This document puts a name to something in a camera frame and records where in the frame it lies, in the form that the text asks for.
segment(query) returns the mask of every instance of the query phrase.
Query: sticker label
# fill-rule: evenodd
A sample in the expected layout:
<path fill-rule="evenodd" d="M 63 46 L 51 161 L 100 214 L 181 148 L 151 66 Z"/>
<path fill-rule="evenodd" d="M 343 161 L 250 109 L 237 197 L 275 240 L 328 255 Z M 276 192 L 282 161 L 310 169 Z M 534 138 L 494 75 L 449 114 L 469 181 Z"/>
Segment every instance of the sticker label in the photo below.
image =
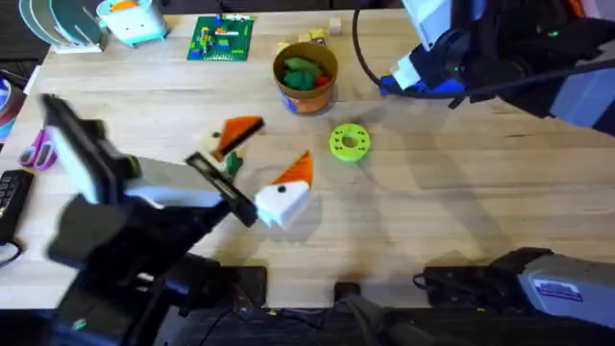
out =
<path fill-rule="evenodd" d="M 575 302 L 582 302 L 578 288 L 574 284 L 551 280 L 534 280 L 536 291 L 543 296 L 567 299 Z"/>

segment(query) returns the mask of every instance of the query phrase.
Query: pink scissors handle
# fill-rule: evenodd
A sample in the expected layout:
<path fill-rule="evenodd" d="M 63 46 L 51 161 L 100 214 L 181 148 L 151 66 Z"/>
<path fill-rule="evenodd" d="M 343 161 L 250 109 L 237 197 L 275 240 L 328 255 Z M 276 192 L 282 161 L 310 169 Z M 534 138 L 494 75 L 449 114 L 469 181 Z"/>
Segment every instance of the pink scissors handle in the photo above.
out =
<path fill-rule="evenodd" d="M 32 142 L 32 144 L 30 144 L 30 146 L 27 147 L 26 150 L 23 151 L 23 153 L 21 153 L 21 156 L 19 157 L 19 164 L 24 167 L 32 167 L 35 164 L 35 161 L 37 160 L 38 156 L 38 151 L 40 150 L 40 143 L 42 142 L 44 137 L 45 131 L 38 131 L 35 141 Z"/>
<path fill-rule="evenodd" d="M 57 158 L 50 136 L 45 130 L 40 130 L 34 143 L 21 154 L 19 163 L 24 167 L 45 170 L 51 167 Z"/>

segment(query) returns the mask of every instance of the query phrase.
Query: green donut ring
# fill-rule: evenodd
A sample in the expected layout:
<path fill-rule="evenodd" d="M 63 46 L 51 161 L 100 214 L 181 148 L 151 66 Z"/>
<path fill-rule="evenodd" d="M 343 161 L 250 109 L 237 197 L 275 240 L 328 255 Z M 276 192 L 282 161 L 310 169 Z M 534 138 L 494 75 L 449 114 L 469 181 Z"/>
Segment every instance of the green donut ring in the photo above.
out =
<path fill-rule="evenodd" d="M 345 137 L 354 139 L 357 145 L 353 148 L 344 145 L 343 139 Z M 346 162 L 361 160 L 365 154 L 367 154 L 370 144 L 369 134 L 357 124 L 339 125 L 333 130 L 329 138 L 329 146 L 332 154 L 336 158 Z"/>

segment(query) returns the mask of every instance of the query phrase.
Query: green toy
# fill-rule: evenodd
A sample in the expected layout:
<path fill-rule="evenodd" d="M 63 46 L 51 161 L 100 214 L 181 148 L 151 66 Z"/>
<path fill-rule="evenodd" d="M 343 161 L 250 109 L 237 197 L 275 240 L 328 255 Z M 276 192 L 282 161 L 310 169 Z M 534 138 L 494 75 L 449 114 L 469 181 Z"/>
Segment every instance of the green toy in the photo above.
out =
<path fill-rule="evenodd" d="M 367 154 L 370 145 L 369 134 L 357 124 L 339 125 L 333 130 L 329 139 L 332 154 L 346 162 L 361 160 Z"/>
<path fill-rule="evenodd" d="M 312 90 L 316 86 L 316 76 L 308 71 L 287 71 L 284 84 L 295 90 Z"/>
<path fill-rule="evenodd" d="M 229 178 L 231 178 L 231 181 L 233 181 L 235 175 L 237 175 L 237 172 L 239 171 L 239 168 L 241 168 L 241 166 L 243 165 L 243 159 L 240 158 L 236 152 L 232 152 L 227 156 L 226 163 L 226 173 L 228 174 Z"/>
<path fill-rule="evenodd" d="M 305 59 L 289 58 L 284 61 L 284 65 L 291 71 L 309 71 L 314 77 L 323 75 L 323 71 L 317 64 Z"/>

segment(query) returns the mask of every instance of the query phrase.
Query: orange cup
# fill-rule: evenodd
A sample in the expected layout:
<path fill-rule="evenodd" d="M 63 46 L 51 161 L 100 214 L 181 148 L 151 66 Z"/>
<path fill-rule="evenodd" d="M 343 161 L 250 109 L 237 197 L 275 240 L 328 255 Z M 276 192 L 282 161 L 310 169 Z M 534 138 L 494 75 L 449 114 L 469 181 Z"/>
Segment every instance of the orange cup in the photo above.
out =
<path fill-rule="evenodd" d="M 286 68 L 284 61 L 302 58 L 318 64 L 329 82 L 314 90 L 295 90 L 283 83 Z M 300 42 L 284 48 L 273 61 L 273 73 L 286 107 L 295 113 L 309 114 L 321 111 L 332 99 L 333 86 L 337 79 L 337 59 L 327 47 L 312 42 Z"/>

